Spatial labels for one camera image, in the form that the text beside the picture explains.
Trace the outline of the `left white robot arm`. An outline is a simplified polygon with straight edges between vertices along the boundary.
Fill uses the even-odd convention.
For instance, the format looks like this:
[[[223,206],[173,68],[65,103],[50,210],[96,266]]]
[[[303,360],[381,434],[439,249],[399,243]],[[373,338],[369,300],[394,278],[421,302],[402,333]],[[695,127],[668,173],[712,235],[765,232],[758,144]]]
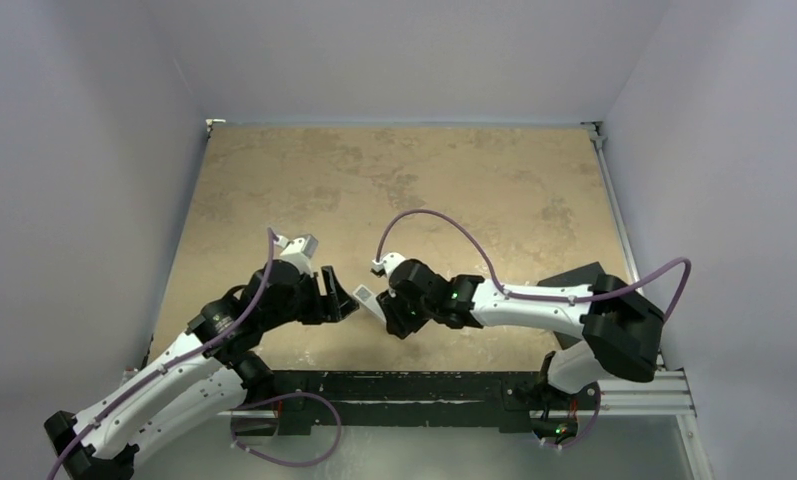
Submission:
[[[113,393],[44,423],[57,459],[48,476],[130,479],[171,440],[228,410],[282,411],[298,399],[337,409],[324,397],[283,390],[254,349],[287,323],[337,323],[360,307],[332,267],[271,259],[246,284],[206,304],[154,361]]]

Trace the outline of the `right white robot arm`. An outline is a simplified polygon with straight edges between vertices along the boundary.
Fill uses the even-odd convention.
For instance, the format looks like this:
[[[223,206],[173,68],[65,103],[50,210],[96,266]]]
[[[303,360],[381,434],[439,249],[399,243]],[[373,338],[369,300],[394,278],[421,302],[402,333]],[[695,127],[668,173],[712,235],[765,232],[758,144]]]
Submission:
[[[576,344],[548,356],[538,399],[558,407],[598,380],[651,382],[664,313],[620,278],[600,274],[562,287],[499,285],[480,275],[446,279],[397,253],[374,262],[388,287],[376,297],[387,331],[401,339],[429,322],[451,329],[525,327],[562,333]]]

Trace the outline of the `white air conditioner remote control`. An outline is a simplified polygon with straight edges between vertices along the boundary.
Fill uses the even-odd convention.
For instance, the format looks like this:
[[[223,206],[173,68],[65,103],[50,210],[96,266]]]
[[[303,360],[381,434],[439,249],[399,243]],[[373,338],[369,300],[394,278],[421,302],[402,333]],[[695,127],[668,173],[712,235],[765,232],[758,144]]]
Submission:
[[[353,291],[352,296],[356,301],[377,318],[383,325],[386,325],[385,314],[377,301],[377,294],[366,285],[360,284]]]

